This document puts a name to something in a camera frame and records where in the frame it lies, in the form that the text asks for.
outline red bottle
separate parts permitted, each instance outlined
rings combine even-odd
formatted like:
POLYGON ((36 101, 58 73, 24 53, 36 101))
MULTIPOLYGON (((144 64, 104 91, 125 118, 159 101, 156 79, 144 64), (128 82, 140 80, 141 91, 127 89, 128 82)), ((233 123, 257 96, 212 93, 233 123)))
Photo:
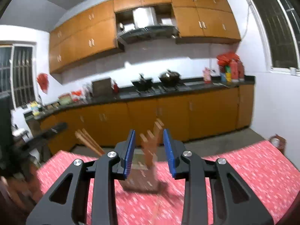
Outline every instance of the red bottle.
POLYGON ((235 60, 231 60, 229 65, 231 70, 231 81, 236 83, 239 81, 238 63, 235 60))
POLYGON ((115 81, 113 81, 113 86, 112 86, 112 88, 113 88, 113 92, 114 92, 115 94, 119 93, 119 86, 117 85, 117 83, 116 83, 115 81))

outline red plastic bag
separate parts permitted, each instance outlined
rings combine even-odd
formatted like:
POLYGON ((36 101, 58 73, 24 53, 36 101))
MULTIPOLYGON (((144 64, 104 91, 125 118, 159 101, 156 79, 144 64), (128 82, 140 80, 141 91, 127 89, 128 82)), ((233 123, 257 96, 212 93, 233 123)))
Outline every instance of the red plastic bag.
POLYGON ((37 76, 37 83, 39 84, 41 90, 47 94, 49 86, 48 75, 46 73, 40 73, 37 76))
POLYGON ((239 60, 240 57, 234 52, 227 52, 225 54, 217 56, 217 59, 218 59, 218 65, 226 66, 231 62, 231 60, 239 60))

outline range hood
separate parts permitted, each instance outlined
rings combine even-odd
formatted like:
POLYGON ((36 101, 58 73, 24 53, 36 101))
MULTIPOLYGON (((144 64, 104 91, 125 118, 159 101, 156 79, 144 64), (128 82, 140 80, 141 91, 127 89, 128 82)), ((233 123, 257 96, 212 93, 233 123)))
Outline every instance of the range hood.
POLYGON ((173 25, 159 24, 156 19, 154 7, 137 8, 132 11, 132 29, 118 33, 118 41, 122 44, 131 44, 138 41, 158 38, 175 38, 178 30, 173 25))

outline bottle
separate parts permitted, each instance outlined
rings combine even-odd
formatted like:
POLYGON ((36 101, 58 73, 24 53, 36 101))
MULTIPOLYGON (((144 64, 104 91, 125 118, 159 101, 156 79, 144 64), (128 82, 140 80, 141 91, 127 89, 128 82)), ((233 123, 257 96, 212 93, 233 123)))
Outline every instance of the bottle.
POLYGON ((231 81, 236 83, 239 81, 239 71, 238 71, 238 63, 236 60, 231 60, 230 62, 230 71, 231 71, 231 81))
POLYGON ((203 70, 204 83, 209 84, 212 82, 212 77, 210 75, 210 69, 205 67, 203 70))
POLYGON ((227 82, 231 82, 231 71, 230 71, 230 66, 225 66, 225 70, 226 70, 226 80, 227 82))
POLYGON ((225 66, 220 66, 219 65, 219 70, 220 70, 221 82, 226 82, 226 70, 225 70, 225 66))
POLYGON ((238 78, 240 82, 245 81, 245 68, 240 60, 238 60, 238 78))
POLYGON ((119 86, 117 85, 117 83, 116 83, 115 80, 113 80, 112 88, 113 88, 113 92, 114 92, 115 94, 119 93, 119 86))

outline window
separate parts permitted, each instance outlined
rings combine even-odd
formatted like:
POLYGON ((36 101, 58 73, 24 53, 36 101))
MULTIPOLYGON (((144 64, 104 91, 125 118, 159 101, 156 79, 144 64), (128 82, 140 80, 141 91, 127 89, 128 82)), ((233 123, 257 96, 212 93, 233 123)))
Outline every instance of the window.
POLYGON ((268 39, 272 70, 299 69, 300 19, 288 0, 251 0, 268 39))
POLYGON ((35 100, 32 53, 32 46, 0 46, 0 92, 9 93, 16 108, 35 100))

